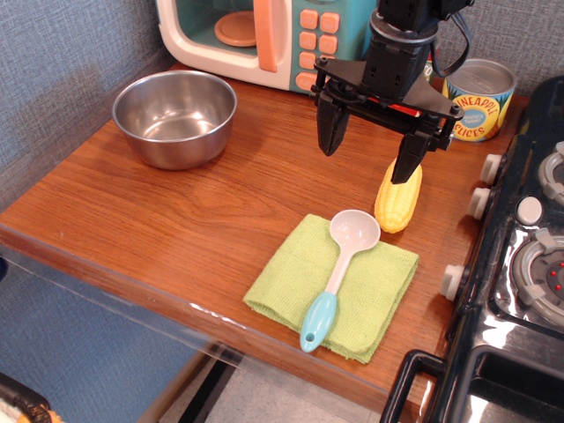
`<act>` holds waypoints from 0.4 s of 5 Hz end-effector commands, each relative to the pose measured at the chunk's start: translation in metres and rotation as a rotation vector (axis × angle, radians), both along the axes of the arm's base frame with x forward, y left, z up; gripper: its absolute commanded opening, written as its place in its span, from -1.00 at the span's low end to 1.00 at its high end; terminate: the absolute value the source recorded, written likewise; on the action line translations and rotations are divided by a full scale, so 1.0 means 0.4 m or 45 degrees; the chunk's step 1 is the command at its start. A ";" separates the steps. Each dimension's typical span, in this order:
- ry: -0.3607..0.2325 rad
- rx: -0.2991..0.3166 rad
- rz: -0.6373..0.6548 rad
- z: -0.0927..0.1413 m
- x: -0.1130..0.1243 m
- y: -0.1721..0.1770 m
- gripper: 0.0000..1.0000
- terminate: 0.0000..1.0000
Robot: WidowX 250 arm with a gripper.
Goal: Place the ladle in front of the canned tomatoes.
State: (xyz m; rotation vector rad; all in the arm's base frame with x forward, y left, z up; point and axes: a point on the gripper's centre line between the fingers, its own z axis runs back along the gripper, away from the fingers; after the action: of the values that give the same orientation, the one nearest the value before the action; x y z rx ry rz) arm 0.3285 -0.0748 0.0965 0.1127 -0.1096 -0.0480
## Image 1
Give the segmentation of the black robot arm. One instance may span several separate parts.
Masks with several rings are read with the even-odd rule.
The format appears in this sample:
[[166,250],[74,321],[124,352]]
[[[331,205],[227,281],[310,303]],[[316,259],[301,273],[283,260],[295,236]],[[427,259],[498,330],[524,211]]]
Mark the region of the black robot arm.
[[350,115],[402,134],[391,181],[407,182],[427,152],[447,149],[464,110],[426,81],[424,67],[437,76],[457,71],[468,54],[446,69],[436,57],[442,21],[452,20],[467,43],[470,30],[461,10],[467,1],[381,1],[369,20],[371,39],[364,59],[319,58],[315,99],[318,144],[331,156],[341,145]]

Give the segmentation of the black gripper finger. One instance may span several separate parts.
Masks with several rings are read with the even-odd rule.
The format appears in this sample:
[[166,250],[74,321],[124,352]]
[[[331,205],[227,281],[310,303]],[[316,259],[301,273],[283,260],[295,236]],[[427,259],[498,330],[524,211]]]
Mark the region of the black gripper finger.
[[319,94],[316,105],[318,146],[326,156],[331,156],[343,142],[350,113],[344,103],[326,91]]
[[428,136],[420,131],[405,134],[396,158],[391,182],[402,184],[407,182],[418,165],[424,159],[429,145]]

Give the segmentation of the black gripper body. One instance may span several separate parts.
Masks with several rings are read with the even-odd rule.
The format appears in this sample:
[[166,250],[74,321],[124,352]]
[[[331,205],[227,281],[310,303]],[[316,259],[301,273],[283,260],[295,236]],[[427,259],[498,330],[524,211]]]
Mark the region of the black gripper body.
[[326,91],[344,103],[350,115],[403,137],[420,131],[428,136],[428,151],[447,149],[463,112],[435,92],[423,75],[430,53],[436,61],[437,19],[425,19],[421,25],[371,19],[369,28],[371,39],[362,59],[315,60],[315,104]]

